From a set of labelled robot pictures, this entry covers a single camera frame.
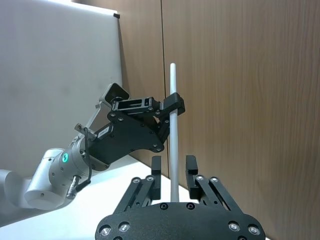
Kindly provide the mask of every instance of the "white label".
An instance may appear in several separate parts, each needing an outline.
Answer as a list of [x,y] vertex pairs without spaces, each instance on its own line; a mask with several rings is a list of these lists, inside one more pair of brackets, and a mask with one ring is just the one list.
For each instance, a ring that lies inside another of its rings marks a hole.
[[101,138],[103,135],[105,135],[107,132],[109,132],[109,127],[106,127],[98,134],[98,138]]

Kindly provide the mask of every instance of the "cable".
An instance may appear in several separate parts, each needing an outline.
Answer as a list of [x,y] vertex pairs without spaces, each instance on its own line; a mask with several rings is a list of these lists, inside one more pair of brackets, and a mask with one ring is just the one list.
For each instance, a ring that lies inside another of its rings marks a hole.
[[89,166],[89,174],[88,174],[87,180],[85,180],[84,182],[80,183],[75,187],[75,190],[77,193],[91,183],[91,176],[92,176],[92,165],[91,165],[91,159],[90,159],[89,147],[88,147],[89,130],[87,127],[85,127],[83,130],[84,130],[84,151],[85,151],[84,159],[86,161],[86,164],[88,164]]

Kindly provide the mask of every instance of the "white rod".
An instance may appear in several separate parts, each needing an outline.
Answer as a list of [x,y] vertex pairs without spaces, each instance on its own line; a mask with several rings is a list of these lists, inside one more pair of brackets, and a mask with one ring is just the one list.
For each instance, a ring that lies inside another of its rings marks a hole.
[[[170,94],[177,92],[176,64],[170,64]],[[170,112],[170,178],[171,202],[179,202],[178,110]]]

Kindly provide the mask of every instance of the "green indicator light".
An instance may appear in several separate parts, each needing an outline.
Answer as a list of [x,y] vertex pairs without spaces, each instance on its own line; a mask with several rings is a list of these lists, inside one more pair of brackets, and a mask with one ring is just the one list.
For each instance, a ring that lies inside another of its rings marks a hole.
[[69,158],[69,154],[68,153],[63,154],[62,162],[64,162],[64,163],[68,162],[68,158]]

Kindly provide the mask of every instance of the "wooden wall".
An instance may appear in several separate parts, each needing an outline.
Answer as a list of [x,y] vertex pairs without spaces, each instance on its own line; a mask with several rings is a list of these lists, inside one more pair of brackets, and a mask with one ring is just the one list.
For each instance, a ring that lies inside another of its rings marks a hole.
[[272,240],[319,239],[320,1],[87,2],[121,14],[133,97],[169,94],[177,64],[180,183],[193,154]]

